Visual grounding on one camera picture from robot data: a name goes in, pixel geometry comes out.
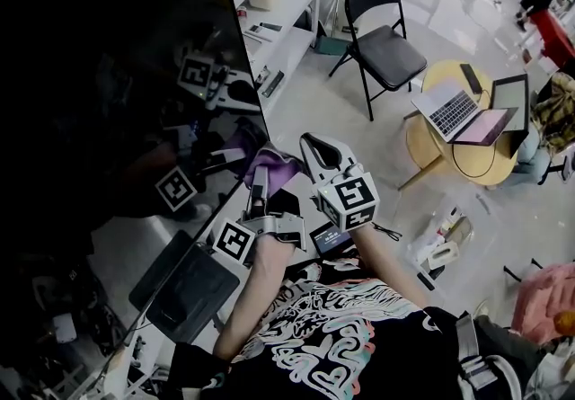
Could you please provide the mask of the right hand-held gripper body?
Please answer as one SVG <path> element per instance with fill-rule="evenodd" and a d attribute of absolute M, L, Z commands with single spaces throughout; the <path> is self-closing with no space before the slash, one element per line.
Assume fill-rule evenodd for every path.
<path fill-rule="evenodd" d="M 362 164 L 352 164 L 330 180 L 318 182 L 314 190 L 319 210 L 340 232 L 355 230 L 374 220 L 376 186 Z"/>

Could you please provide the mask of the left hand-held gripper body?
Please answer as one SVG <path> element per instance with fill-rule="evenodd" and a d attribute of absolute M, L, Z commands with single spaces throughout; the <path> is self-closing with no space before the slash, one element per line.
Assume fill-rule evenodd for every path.
<path fill-rule="evenodd" d="M 306 251 L 304 219 L 287 212 L 248 218 L 244 211 L 237 221 L 226 218 L 212 248 L 234 262 L 251 264 L 251 249 L 262 236 L 274 237 L 278 242 Z"/>

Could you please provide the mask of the purple fleece cloth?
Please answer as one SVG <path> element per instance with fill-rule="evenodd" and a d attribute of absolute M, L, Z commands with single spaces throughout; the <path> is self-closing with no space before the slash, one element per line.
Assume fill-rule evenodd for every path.
<path fill-rule="evenodd" d="M 268 172 L 267 190 L 254 191 L 257 185 L 256 169 L 262 167 Z M 268 199 L 274 196 L 294 176 L 303 171 L 303 162 L 286 152 L 277 149 L 272 143 L 267 142 L 261 147 L 252 162 L 248 166 L 243 178 L 245 186 L 250 190 L 252 199 Z"/>

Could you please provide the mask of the person's left forearm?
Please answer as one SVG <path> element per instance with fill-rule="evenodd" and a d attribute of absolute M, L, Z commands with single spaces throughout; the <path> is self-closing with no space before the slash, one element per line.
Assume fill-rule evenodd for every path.
<path fill-rule="evenodd" d="M 257 330 L 279 293 L 294 251 L 293 244 L 282 243 L 274 236 L 257 239 L 249 277 L 215 343 L 216 357 L 231 361 Z"/>

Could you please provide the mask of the small black screen device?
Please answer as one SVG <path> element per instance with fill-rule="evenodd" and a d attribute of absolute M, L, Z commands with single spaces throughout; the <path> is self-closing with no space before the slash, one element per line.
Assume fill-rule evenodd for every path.
<path fill-rule="evenodd" d="M 316 228 L 310 233 L 319 257 L 334 257 L 345 249 L 354 245 L 353 239 L 346 232 L 340 232 L 331 222 Z"/>

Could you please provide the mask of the black remote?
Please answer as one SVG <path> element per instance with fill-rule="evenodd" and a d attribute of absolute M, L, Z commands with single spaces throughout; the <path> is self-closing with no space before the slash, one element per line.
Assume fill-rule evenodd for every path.
<path fill-rule="evenodd" d="M 275 90 L 279 87 L 281 82 L 284 79 L 284 72 L 279 70 L 273 79 L 263 88 L 261 95 L 265 98 L 271 97 L 271 95 L 275 92 Z"/>

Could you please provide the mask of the clear plastic bag of items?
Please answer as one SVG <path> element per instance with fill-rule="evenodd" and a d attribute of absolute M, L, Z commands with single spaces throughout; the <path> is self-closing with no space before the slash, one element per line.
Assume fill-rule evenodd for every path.
<path fill-rule="evenodd" d="M 436 211 L 423 233 L 408 246 L 406 259 L 423 286 L 433 291 L 437 278 L 456 262 L 473 237 L 473 223 L 457 205 Z"/>

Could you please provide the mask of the white shelf unit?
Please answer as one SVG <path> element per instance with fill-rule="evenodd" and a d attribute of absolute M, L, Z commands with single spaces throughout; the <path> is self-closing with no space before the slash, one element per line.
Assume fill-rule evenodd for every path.
<path fill-rule="evenodd" d="M 248 0 L 233 0 L 243 28 L 252 77 L 259 85 L 261 109 L 269 114 L 305 53 L 315 46 L 320 0 L 279 0 L 271 11 L 253 8 Z M 269 98 L 261 95 L 275 74 L 285 76 Z"/>

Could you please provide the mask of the silver laptop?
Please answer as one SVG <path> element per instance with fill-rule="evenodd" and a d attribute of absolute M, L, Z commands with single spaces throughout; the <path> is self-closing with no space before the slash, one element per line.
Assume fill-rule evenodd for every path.
<path fill-rule="evenodd" d="M 411 101 L 448 143 L 488 147 L 513 120 L 518 108 L 482 109 L 455 81 L 445 81 Z"/>

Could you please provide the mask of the green box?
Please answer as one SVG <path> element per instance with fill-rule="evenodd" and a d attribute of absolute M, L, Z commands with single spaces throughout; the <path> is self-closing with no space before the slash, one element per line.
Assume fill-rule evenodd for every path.
<path fill-rule="evenodd" d="M 319 36 L 316 40 L 314 51 L 317 54 L 326 56 L 342 56 L 350 47 L 349 40 L 342 40 L 338 38 Z"/>

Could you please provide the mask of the round wooden table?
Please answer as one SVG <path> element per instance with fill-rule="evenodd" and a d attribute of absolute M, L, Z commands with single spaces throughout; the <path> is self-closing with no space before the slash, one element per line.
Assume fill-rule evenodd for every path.
<path fill-rule="evenodd" d="M 481 94 L 473 94 L 461 71 L 460 60 L 445 59 L 428 68 L 421 87 L 422 92 L 446 80 L 455 80 L 482 109 L 490 106 L 492 79 L 481 70 L 475 71 L 482 85 Z M 502 134 L 489 147 L 448 144 L 427 122 L 433 138 L 440 146 L 447 163 L 455 171 L 471 182 L 480 185 L 495 185 L 504 181 L 511 173 L 516 161 L 517 152 L 509 157 L 509 140 Z"/>

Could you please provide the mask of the person's black printed shirt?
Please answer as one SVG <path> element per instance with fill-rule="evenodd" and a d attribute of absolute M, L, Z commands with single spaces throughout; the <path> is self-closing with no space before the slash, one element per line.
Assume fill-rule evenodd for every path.
<path fill-rule="evenodd" d="M 525 386 L 513 363 L 481 348 L 470 316 L 415 306 L 351 254 L 292 275 L 231 361 L 177 344 L 164 396 L 522 400 Z"/>

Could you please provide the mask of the black phone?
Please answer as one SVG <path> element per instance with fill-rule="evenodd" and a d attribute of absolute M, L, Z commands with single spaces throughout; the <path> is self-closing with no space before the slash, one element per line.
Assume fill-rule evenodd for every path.
<path fill-rule="evenodd" d="M 477 78 L 473 68 L 466 63 L 460 64 L 461 71 L 467 80 L 473 94 L 481 94 L 482 93 L 482 85 Z"/>

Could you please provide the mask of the black framed tablet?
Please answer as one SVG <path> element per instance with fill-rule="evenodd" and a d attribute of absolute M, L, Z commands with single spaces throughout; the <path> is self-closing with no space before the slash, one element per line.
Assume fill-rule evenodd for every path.
<path fill-rule="evenodd" d="M 502 136 L 509 140 L 509 157 L 518 151 L 528 136 L 529 102 L 527 73 L 497 79 L 492 83 L 492 109 L 517 109 L 502 133 Z"/>

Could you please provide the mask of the orange pouch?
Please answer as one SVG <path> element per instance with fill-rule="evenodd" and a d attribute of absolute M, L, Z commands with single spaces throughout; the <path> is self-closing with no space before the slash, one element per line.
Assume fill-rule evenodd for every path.
<path fill-rule="evenodd" d="M 563 311 L 553 318 L 555 331 L 561 336 L 575 337 L 575 311 Z"/>

